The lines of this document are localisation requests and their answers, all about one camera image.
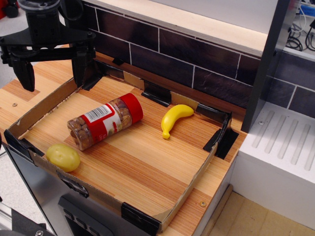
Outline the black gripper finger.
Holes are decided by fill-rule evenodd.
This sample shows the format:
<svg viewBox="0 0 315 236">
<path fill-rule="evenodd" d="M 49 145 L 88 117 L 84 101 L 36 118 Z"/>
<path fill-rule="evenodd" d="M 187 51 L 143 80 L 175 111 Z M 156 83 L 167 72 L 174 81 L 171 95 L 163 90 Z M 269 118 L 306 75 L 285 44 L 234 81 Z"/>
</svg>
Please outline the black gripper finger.
<svg viewBox="0 0 315 236">
<path fill-rule="evenodd" d="M 95 58 L 95 48 L 85 43 L 73 43 L 71 49 L 73 50 L 71 57 L 73 78 L 79 88 L 87 80 L 90 67 L 92 67 Z"/>
<path fill-rule="evenodd" d="M 17 57 L 13 57 L 11 64 L 22 87 L 30 92 L 34 92 L 35 77 L 32 64 L 29 61 L 21 60 Z"/>
</svg>

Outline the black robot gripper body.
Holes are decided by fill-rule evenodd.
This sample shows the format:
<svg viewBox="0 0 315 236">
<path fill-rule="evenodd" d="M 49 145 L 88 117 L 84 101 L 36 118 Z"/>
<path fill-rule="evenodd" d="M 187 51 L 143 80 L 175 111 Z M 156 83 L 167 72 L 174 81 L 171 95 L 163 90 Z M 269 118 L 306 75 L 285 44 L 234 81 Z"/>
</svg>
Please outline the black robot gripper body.
<svg viewBox="0 0 315 236">
<path fill-rule="evenodd" d="M 63 25 L 67 17 L 63 0 L 20 0 L 28 28 L 0 38 L 4 64 L 67 60 L 87 64 L 95 58 L 95 34 Z"/>
</svg>

